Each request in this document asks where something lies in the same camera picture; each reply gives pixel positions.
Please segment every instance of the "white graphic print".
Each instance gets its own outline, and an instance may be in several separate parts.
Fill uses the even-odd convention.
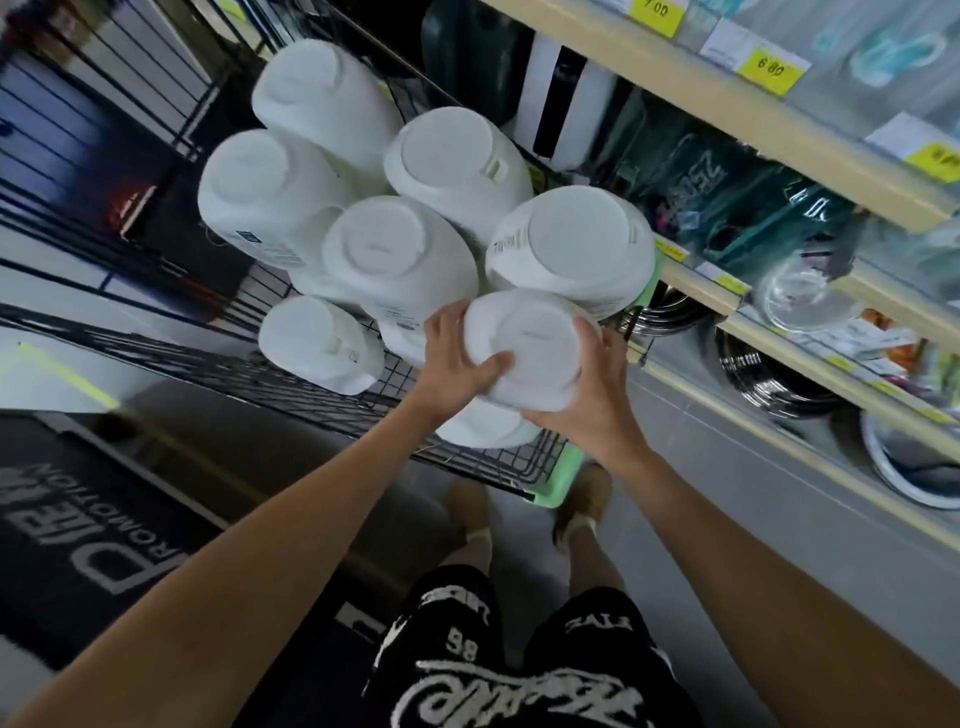
[[[411,715],[427,725],[480,728],[538,702],[550,713],[578,716],[611,728],[636,728],[636,708],[643,705],[639,691],[621,680],[570,667],[528,678],[443,660],[421,660],[417,667],[427,675],[400,697],[390,716],[391,728],[400,728]],[[650,721],[645,722],[653,728]]]
[[[477,660],[477,643],[465,640],[464,633],[456,627],[450,627],[450,634],[446,636],[446,651],[454,657],[463,657],[469,663]]]
[[[570,634],[577,627],[597,627],[598,629],[629,629],[634,631],[630,624],[629,617],[621,617],[616,622],[611,621],[610,615],[601,614],[600,619],[597,615],[587,615],[586,617],[575,617],[566,623],[566,634]]]
[[[456,599],[461,604],[466,604],[470,609],[483,617],[484,624],[490,625],[490,607],[473,592],[469,592],[455,584],[430,590],[420,599],[420,606],[425,607],[431,602],[443,601],[444,599]]]

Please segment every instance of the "finger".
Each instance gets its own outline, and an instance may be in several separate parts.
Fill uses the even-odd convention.
[[[513,352],[500,352],[491,356],[477,367],[477,378],[481,392],[486,392],[514,366]]]
[[[458,301],[449,303],[440,309],[440,337],[449,345],[456,342],[457,349],[460,348],[460,319],[470,305],[469,301]]]
[[[596,372],[603,368],[604,345],[596,329],[583,316],[573,317],[573,327],[580,339],[580,368],[585,372]]]
[[[623,335],[612,328],[603,329],[603,340],[607,350],[607,371],[615,378],[620,377],[622,371],[626,371],[627,364],[627,340]]]

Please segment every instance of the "price label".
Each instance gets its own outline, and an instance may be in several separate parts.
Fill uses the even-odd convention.
[[[888,395],[889,397],[898,398],[903,393],[903,390],[901,390],[899,387],[895,387],[889,381],[884,379],[874,379],[870,382],[870,386],[872,386],[874,389],[878,389],[880,392]]]
[[[933,420],[933,422],[939,423],[940,425],[960,425],[960,423],[958,423],[946,412],[941,412],[939,409],[934,409],[933,407],[920,410],[920,414],[924,415],[924,417],[926,417],[928,420]]]
[[[742,280],[734,278],[729,273],[724,273],[708,261],[697,266],[697,273],[740,297],[745,296],[747,291],[750,290],[750,286]]]
[[[780,48],[727,18],[720,18],[700,55],[782,96],[810,67],[810,61]]]
[[[804,71],[805,68],[779,58],[766,45],[756,48],[747,62],[736,69],[740,76],[763,86],[775,96],[782,96],[789,91]]]
[[[960,139],[901,112],[866,141],[945,182],[960,182]]]
[[[669,240],[664,240],[662,237],[655,236],[654,242],[657,244],[657,247],[660,248],[661,253],[676,260],[678,263],[683,263],[687,258],[690,257],[690,253],[688,251],[684,250],[676,243],[671,243]]]
[[[829,353],[824,357],[824,361],[829,362],[834,367],[842,369],[844,372],[852,372],[856,369],[856,366],[849,359],[845,359],[843,356],[838,356],[835,353]]]
[[[684,19],[686,6],[686,0],[634,0],[627,15],[662,36],[673,37]]]
[[[904,160],[940,182],[960,181],[960,152],[950,144],[933,141]]]

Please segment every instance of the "tiled floor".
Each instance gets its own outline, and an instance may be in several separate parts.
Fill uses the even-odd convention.
[[[891,522],[724,418],[637,372],[634,409],[651,445],[758,538],[960,684],[960,559]],[[353,547],[399,585],[456,545],[439,503],[450,476],[411,464]],[[551,515],[492,493],[493,581],[509,652],[564,600],[567,565],[549,540]],[[618,490],[599,530],[651,632],[711,725],[773,725],[653,529]]]

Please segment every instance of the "foot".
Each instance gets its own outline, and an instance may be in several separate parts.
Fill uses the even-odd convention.
[[[564,502],[557,509],[553,527],[553,543],[559,547],[566,528],[577,514],[599,523],[603,520],[613,497],[613,478],[599,463],[590,463],[577,475]]]
[[[458,477],[447,489],[444,505],[450,520],[467,534],[490,526],[490,498],[483,483]]]

